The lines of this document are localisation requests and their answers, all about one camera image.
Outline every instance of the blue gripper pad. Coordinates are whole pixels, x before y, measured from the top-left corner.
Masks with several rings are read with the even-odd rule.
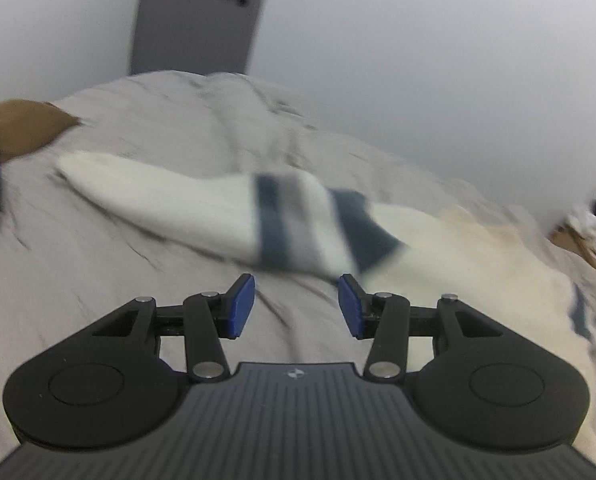
[[[340,306],[342,315],[345,317],[349,332],[351,332],[353,337],[362,339],[364,335],[363,304],[344,276],[338,278],[337,289],[338,305]]]
[[[249,276],[249,279],[236,292],[231,302],[231,313],[227,322],[229,337],[236,338],[242,334],[251,308],[255,300],[255,279]]]

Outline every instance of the circular indentation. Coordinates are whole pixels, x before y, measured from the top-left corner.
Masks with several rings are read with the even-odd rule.
[[[123,375],[98,363],[72,366],[49,381],[52,395],[71,406],[92,406],[112,399],[123,389]]]
[[[518,408],[537,400],[544,392],[544,381],[531,368],[498,363],[478,368],[469,378],[471,391],[480,399]]]
[[[202,361],[197,363],[191,369],[193,374],[203,379],[215,379],[224,372],[224,366],[215,361]]]
[[[400,367],[391,361],[377,361],[369,366],[369,373],[380,379],[390,379],[400,373]]]

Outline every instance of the wrinkled fabric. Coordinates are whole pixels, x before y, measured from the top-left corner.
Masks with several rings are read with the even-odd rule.
[[[512,224],[526,248],[579,286],[585,316],[596,317],[596,271],[554,248],[526,212],[498,208],[464,183],[441,181],[402,158],[325,131],[308,102],[284,89],[239,75],[163,72],[123,78],[56,104],[82,125],[2,167],[0,460],[16,445],[1,403],[9,374],[136,296],[179,304],[202,290],[226,290],[241,272],[254,272],[251,317],[238,340],[223,343],[232,368],[240,361],[362,366],[371,344],[351,338],[326,280],[210,256],[92,205],[54,170],[57,157],[74,150],[134,158],[195,178],[290,166],[374,203],[432,216],[459,205],[479,224]],[[596,330],[592,320],[589,326]],[[161,356],[184,368],[182,341],[164,338]]]

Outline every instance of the gray door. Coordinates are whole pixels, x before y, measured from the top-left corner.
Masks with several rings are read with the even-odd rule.
[[[140,0],[132,73],[244,72],[261,0]]]

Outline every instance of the metal pin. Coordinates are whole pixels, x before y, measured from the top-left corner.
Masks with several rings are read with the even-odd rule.
[[[215,379],[224,372],[224,366],[216,361],[202,361],[191,369],[193,374],[202,379]]]
[[[390,379],[400,373],[400,367],[391,361],[377,361],[369,366],[369,373],[380,379]]]

